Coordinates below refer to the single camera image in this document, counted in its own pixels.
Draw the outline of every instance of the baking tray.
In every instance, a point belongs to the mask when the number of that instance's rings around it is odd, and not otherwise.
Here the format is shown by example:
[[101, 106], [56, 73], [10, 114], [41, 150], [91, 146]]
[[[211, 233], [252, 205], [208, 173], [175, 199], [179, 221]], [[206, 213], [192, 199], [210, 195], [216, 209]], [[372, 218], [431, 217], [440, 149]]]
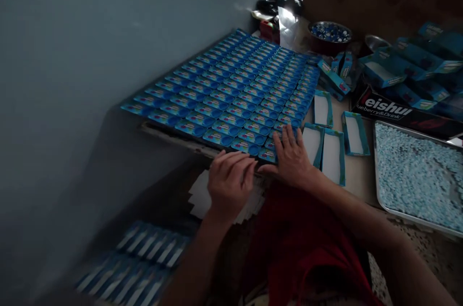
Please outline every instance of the baking tray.
[[447, 228], [445, 226], [442, 226], [442, 225], [439, 225], [439, 224], [436, 224], [436, 223], [429, 222], [427, 220], [415, 217], [415, 216], [410, 215], [410, 214], [399, 212], [399, 211], [397, 211], [395, 209], [390, 209], [382, 202], [381, 196], [380, 196], [380, 178], [379, 178], [379, 172], [378, 172], [378, 149], [377, 149], [377, 144], [376, 144], [377, 143], [376, 142], [376, 125], [378, 125], [378, 124], [393, 127], [395, 129], [397, 129], [399, 131], [402, 131], [402, 132], [406, 133], [407, 135], [413, 136], [413, 137], [415, 137], [417, 139], [431, 140], [434, 143], [440, 144], [440, 145], [448, 147], [448, 148], [455, 149], [460, 153], [463, 153], [463, 149], [461, 147], [459, 147], [459, 146], [454, 145], [454, 144], [445, 142], [444, 140], [436, 139], [434, 137], [431, 137], [431, 136], [428, 136], [428, 135], [425, 135], [425, 134], [422, 134], [420, 132], [413, 131], [413, 130], [410, 130], [410, 129], [407, 129], [407, 128], [403, 128], [403, 127], [400, 127], [400, 126], [397, 126], [397, 125], [394, 125], [394, 124], [385, 123], [385, 122], [376, 120], [375, 124], [373, 125], [373, 149], [374, 149], [374, 152], [375, 152], [375, 172], [376, 172], [376, 197], [377, 197], [378, 202], [380, 203], [381, 207], [383, 207], [387, 212], [396, 215], [397, 217], [407, 219], [407, 220], [409, 220], [411, 222], [415, 222], [416, 224], [420, 224], [420, 225], [432, 228], [432, 229], [440, 231], [442, 233], [446, 233], [446, 234], [450, 234], [450, 235], [454, 235], [454, 236], [463, 238], [463, 233], [461, 233], [459, 231]]

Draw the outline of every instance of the blue cardboard box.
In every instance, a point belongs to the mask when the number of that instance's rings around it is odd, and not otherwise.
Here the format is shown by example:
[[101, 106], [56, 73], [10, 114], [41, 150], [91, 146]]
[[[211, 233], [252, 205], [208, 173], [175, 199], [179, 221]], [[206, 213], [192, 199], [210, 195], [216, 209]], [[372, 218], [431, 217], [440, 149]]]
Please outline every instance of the blue cardboard box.
[[[349, 124], [348, 124], [347, 118], [354, 118], [356, 120], [357, 125], [358, 125], [358, 136], [352, 136], [352, 135], [349, 136], [349, 128], [348, 128]], [[342, 122], [342, 131], [344, 133], [344, 144], [346, 148], [346, 154], [353, 155], [353, 156], [370, 155], [370, 148], [368, 147], [367, 134], [365, 132], [365, 127], [363, 125], [362, 116], [358, 113], [352, 113], [352, 112], [345, 111], [341, 115], [341, 122]], [[361, 153], [352, 151], [351, 146], [354, 143], [354, 139], [360, 140], [360, 143], [362, 146]]]

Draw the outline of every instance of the finger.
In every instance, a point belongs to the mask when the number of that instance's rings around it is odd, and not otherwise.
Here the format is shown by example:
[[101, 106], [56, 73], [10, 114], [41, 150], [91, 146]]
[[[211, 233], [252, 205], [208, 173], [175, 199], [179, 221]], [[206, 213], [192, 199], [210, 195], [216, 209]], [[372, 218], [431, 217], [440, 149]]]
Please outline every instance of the finger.
[[288, 133], [289, 144], [291, 144], [291, 147], [295, 147], [296, 139], [294, 138], [293, 127], [291, 126], [291, 124], [287, 124], [285, 127]]
[[227, 181], [231, 184], [241, 185], [241, 181], [244, 180], [243, 176], [246, 168], [254, 163], [254, 161], [254, 159], [246, 158], [234, 164], [230, 170], [230, 175], [228, 176]]
[[242, 152], [239, 152], [239, 154], [235, 154], [231, 157], [229, 157], [228, 159], [224, 160], [222, 162], [222, 165], [220, 166], [220, 170], [219, 170], [219, 176], [223, 179], [226, 179], [230, 173], [230, 171], [232, 170], [233, 166], [240, 162], [241, 160], [243, 159], [246, 159], [247, 157], [249, 156], [249, 154], [245, 154], [245, 153], [242, 153]]
[[280, 138], [276, 131], [273, 132], [273, 142], [275, 143], [276, 155], [282, 156], [283, 155], [283, 146], [281, 145]]

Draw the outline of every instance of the blue product card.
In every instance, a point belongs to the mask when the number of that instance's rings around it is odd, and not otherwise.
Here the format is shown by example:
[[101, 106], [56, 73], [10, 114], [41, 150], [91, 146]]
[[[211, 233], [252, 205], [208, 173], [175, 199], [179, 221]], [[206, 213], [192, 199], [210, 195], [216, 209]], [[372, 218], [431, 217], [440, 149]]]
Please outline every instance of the blue product card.
[[225, 85], [225, 84], [221, 84], [218, 86], [217, 90], [221, 91], [221, 92], [224, 92], [228, 95], [232, 95], [232, 96], [238, 96], [240, 94], [240, 91], [237, 90], [237, 89], [233, 89], [231, 87], [229, 87], [228, 85]]
[[180, 120], [176, 125], [175, 128], [177, 130], [183, 131], [189, 135], [193, 135], [195, 137], [201, 137], [204, 132], [206, 132], [206, 128], [203, 126], [199, 126], [195, 123], [189, 122], [186, 119]]
[[228, 108], [228, 106], [229, 106], [228, 103], [221, 102], [218, 99], [215, 99], [215, 98], [213, 98], [211, 96], [207, 96], [204, 99], [203, 103], [210, 106], [210, 107], [217, 108], [217, 109], [219, 109], [221, 111], [226, 110]]
[[137, 95], [134, 97], [134, 100], [154, 108], [159, 108], [165, 101], [162, 98], [153, 97], [147, 94]]
[[266, 139], [265, 136], [259, 135], [259, 134], [255, 133], [255, 132], [252, 132], [252, 131], [249, 131], [249, 130], [246, 130], [246, 129], [242, 129], [238, 133], [238, 138], [241, 138], [241, 139], [243, 139], [243, 140], [245, 140], [247, 142], [254, 143], [254, 144], [259, 145], [259, 146], [264, 144], [265, 139]]
[[173, 92], [173, 93], [179, 93], [180, 90], [182, 89], [182, 86], [181, 85], [177, 85], [177, 84], [174, 84], [174, 83], [171, 83], [165, 79], [162, 79], [161, 81], [157, 82], [155, 84], [156, 86], [162, 88], [162, 89], [165, 89], [167, 91], [170, 91], [170, 92]]
[[179, 105], [176, 105], [168, 101], [164, 102], [164, 104], [161, 106], [161, 109], [167, 113], [171, 113], [172, 115], [176, 115], [181, 118], [186, 117], [187, 114], [190, 112], [189, 109], [183, 108]]
[[238, 135], [238, 132], [240, 132], [240, 128], [233, 126], [231, 124], [225, 123], [223, 121], [217, 120], [213, 125], [212, 129], [223, 133], [228, 136], [236, 137]]
[[228, 108], [227, 108], [227, 112], [228, 113], [231, 113], [231, 114], [234, 114], [240, 118], [243, 118], [243, 119], [249, 119], [249, 117], [251, 116], [251, 112], [250, 111], [247, 111], [243, 108], [240, 108], [238, 106], [234, 106], [234, 105], [230, 105]]
[[198, 113], [202, 113], [214, 119], [217, 119], [222, 114], [221, 110], [207, 106], [204, 103], [198, 103], [198, 105], [196, 106], [194, 110]]
[[256, 109], [256, 105], [254, 103], [248, 102], [244, 99], [240, 99], [239, 97], [233, 100], [233, 104], [237, 107], [243, 108], [247, 111], [254, 111]]
[[246, 120], [244, 126], [246, 130], [256, 132], [260, 135], [267, 135], [270, 132], [270, 128], [259, 123], [256, 123], [253, 120]]
[[203, 76], [199, 76], [198, 78], [196, 78], [194, 80], [195, 82], [199, 83], [199, 84], [202, 84], [202, 85], [205, 85], [207, 87], [210, 87], [211, 89], [217, 89], [218, 87], [218, 83], [217, 82], [214, 82], [206, 77], [203, 77]]
[[214, 123], [215, 119], [210, 118], [204, 114], [192, 111], [190, 112], [186, 119], [188, 121], [191, 121], [192, 123], [204, 126], [204, 127], [210, 127]]
[[174, 127], [176, 123], [180, 121], [180, 117], [174, 116], [170, 113], [164, 112], [162, 110], [154, 110], [149, 115], [148, 118], [157, 121], [158, 123]]
[[163, 99], [170, 99], [174, 95], [174, 93], [167, 91], [165, 89], [161, 89], [159, 87], [153, 87], [153, 88], [146, 89], [145, 92], [154, 97], [163, 98]]
[[259, 151], [259, 158], [276, 164], [276, 153], [274, 150], [261, 148]]
[[203, 135], [203, 139], [215, 144], [223, 145], [224, 147], [229, 147], [233, 141], [233, 137], [227, 136], [226, 134], [217, 132], [213, 129], [207, 130]]
[[182, 95], [172, 96], [170, 98], [170, 101], [177, 104], [177, 105], [179, 105], [179, 106], [186, 107], [188, 109], [194, 109], [196, 107], [196, 105], [198, 104], [198, 102], [196, 102], [195, 100], [186, 98], [186, 97], [184, 97]]
[[239, 138], [236, 138], [233, 142], [231, 142], [231, 147], [253, 156], [259, 153], [259, 146]]
[[180, 91], [180, 94], [182, 96], [188, 97], [188, 98], [193, 99], [193, 100], [198, 101], [198, 102], [202, 102], [204, 100], [204, 98], [206, 97], [206, 95], [200, 94], [199, 92], [194, 91], [192, 89], [182, 89]]
[[200, 94], [203, 94], [203, 95], [209, 95], [212, 92], [212, 89], [210, 87], [201, 85], [197, 82], [192, 82], [188, 84], [188, 88], [196, 92], [199, 92]]
[[278, 118], [278, 113], [277, 112], [272, 111], [271, 109], [263, 107], [263, 106], [257, 106], [256, 113], [258, 113], [260, 115], [263, 115], [263, 116], [266, 116], [267, 118], [270, 118], [270, 119], [273, 119], [273, 120]]

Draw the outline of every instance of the blue packaging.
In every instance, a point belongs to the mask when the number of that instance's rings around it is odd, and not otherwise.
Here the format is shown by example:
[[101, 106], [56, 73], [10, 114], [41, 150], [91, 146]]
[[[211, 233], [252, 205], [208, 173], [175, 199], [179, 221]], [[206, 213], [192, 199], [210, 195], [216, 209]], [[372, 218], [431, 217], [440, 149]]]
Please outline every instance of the blue packaging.
[[253, 156], [259, 153], [259, 147], [257, 145], [239, 138], [233, 140], [231, 147]]
[[243, 119], [249, 119], [249, 117], [251, 116], [250, 111], [247, 111], [247, 110], [245, 110], [243, 108], [240, 108], [240, 107], [234, 106], [234, 105], [230, 105], [227, 108], [227, 112], [231, 113], [231, 114], [234, 114], [234, 115], [236, 115], [236, 116], [238, 116], [240, 118], [243, 118]]
[[240, 99], [239, 97], [233, 100], [233, 104], [238, 106], [239, 108], [243, 108], [247, 111], [254, 111], [256, 109], [256, 105], [254, 103], [248, 102], [246, 100]]
[[304, 114], [303, 113], [301, 113], [301, 112], [299, 112], [297, 110], [293, 110], [293, 109], [291, 109], [289, 107], [284, 107], [283, 111], [282, 111], [282, 114], [288, 115], [288, 116], [290, 116], [292, 118], [295, 118], [297, 120], [300, 120], [300, 121], [304, 120]]
[[260, 115], [263, 115], [263, 116], [266, 116], [266, 117], [268, 117], [270, 119], [273, 119], [273, 120], [278, 118], [278, 113], [277, 112], [272, 111], [271, 109], [263, 107], [263, 106], [257, 106], [256, 113], [258, 113]]
[[238, 132], [240, 132], [240, 128], [239, 127], [236, 127], [236, 126], [233, 126], [233, 125], [230, 125], [228, 123], [225, 123], [223, 121], [219, 121], [217, 120], [213, 125], [212, 125], [212, 129], [217, 131], [217, 132], [220, 132], [222, 134], [225, 134], [225, 135], [228, 135], [228, 136], [232, 136], [232, 137], [236, 137], [238, 135]]
[[198, 103], [194, 110], [198, 113], [202, 113], [214, 119], [217, 119], [222, 114], [221, 110], [207, 106], [204, 103]]
[[214, 123], [215, 119], [207, 117], [206, 115], [203, 115], [201, 113], [192, 111], [190, 112], [186, 119], [188, 121], [191, 121], [192, 123], [196, 123], [198, 125], [204, 126], [204, 127], [210, 127]]
[[225, 103], [225, 102], [221, 102], [211, 96], [207, 96], [204, 101], [203, 101], [204, 104], [210, 106], [210, 107], [213, 107], [213, 108], [217, 108], [221, 111], [224, 111], [228, 108], [229, 104], [228, 103]]
[[154, 97], [163, 98], [163, 99], [170, 99], [174, 95], [173, 92], [170, 92], [170, 91], [158, 88], [158, 87], [146, 89], [145, 92]]
[[199, 92], [200, 94], [203, 94], [203, 95], [209, 95], [212, 92], [212, 88], [201, 85], [201, 84], [199, 84], [197, 82], [192, 82], [192, 83], [188, 84], [188, 88], [191, 89], [191, 90], [197, 91], [197, 92]]
[[188, 84], [191, 83], [191, 81], [189, 81], [188, 79], [185, 79], [185, 78], [182, 78], [182, 77], [177, 77], [173, 74], [169, 74], [167, 76], [164, 77], [164, 79], [174, 83], [174, 84], [177, 84], [177, 85], [181, 85], [181, 86], [187, 86]]
[[137, 95], [134, 97], [134, 100], [154, 108], [159, 108], [165, 101], [162, 98], [157, 98], [146, 94]]
[[172, 96], [170, 98], [170, 101], [177, 104], [177, 105], [179, 105], [179, 106], [186, 107], [188, 109], [194, 109], [196, 107], [196, 105], [198, 104], [198, 102], [196, 102], [195, 100], [186, 98], [186, 97], [184, 97], [182, 95]]
[[177, 77], [185, 78], [187, 80], [195, 80], [195, 78], [198, 76], [197, 74], [191, 73], [187, 70], [176, 70], [173, 73]]
[[192, 89], [182, 89], [180, 91], [180, 94], [182, 96], [188, 97], [189, 99], [192, 99], [198, 102], [202, 102], [204, 98], [206, 97], [206, 95], [200, 94], [199, 92], [194, 91]]
[[219, 120], [237, 127], [243, 127], [243, 125], [245, 124], [245, 119], [239, 118], [236, 115], [233, 115], [228, 112], [222, 113], [219, 117]]
[[259, 150], [259, 158], [276, 164], [276, 153], [274, 150], [268, 148], [261, 148]]
[[242, 98], [243, 100], [245, 101], [248, 101], [250, 103], [253, 103], [255, 105], [258, 105], [262, 99], [257, 97], [257, 96], [254, 96], [254, 95], [251, 95], [251, 94], [248, 94], [246, 92], [241, 92], [239, 95], [238, 95], [239, 98]]
[[271, 109], [272, 111], [275, 111], [275, 112], [281, 112], [283, 110], [283, 106], [280, 105], [280, 104], [277, 104], [275, 102], [272, 102], [270, 100], [262, 100], [262, 102], [260, 103], [261, 106], [265, 107], [265, 108], [268, 108], [268, 109]]
[[162, 88], [162, 89], [165, 89], [167, 91], [170, 91], [170, 92], [173, 92], [173, 93], [176, 93], [176, 94], [178, 94], [180, 92], [180, 90], [182, 89], [181, 85], [171, 83], [171, 82], [169, 82], [169, 81], [167, 81], [165, 79], [162, 79], [161, 81], [157, 82], [155, 85]]
[[250, 78], [246, 78], [246, 77], [241, 77], [239, 75], [237, 75], [236, 73], [235, 74], [232, 74], [230, 76], [231, 79], [233, 79], [234, 81], [237, 81], [241, 84], [244, 84], [244, 85], [248, 85], [250, 82], [251, 82], [251, 79]]
[[217, 82], [214, 82], [208, 78], [205, 78], [203, 76], [199, 76], [198, 78], [196, 78], [194, 80], [195, 82], [199, 83], [199, 84], [202, 84], [202, 85], [205, 85], [207, 87], [210, 87], [211, 89], [217, 89], [218, 87], [218, 83]]
[[207, 130], [203, 135], [203, 139], [215, 144], [223, 145], [224, 147], [229, 147], [233, 141], [233, 137], [227, 136], [213, 129]]
[[233, 89], [225, 84], [221, 84], [218, 86], [217, 90], [221, 91], [221, 92], [224, 92], [228, 95], [232, 95], [232, 96], [238, 96], [240, 91], [237, 90], [237, 89]]
[[241, 129], [241, 131], [238, 133], [238, 138], [261, 146], [264, 144], [266, 137], [246, 129]]
[[164, 102], [161, 106], [161, 109], [167, 113], [170, 113], [172, 115], [179, 116], [180, 118], [184, 118], [187, 116], [187, 114], [190, 112], [189, 109], [183, 108], [179, 105], [176, 105], [171, 102]]
[[252, 120], [246, 120], [243, 128], [252, 132], [256, 132], [259, 135], [267, 135], [270, 132], [269, 127], [256, 123]]

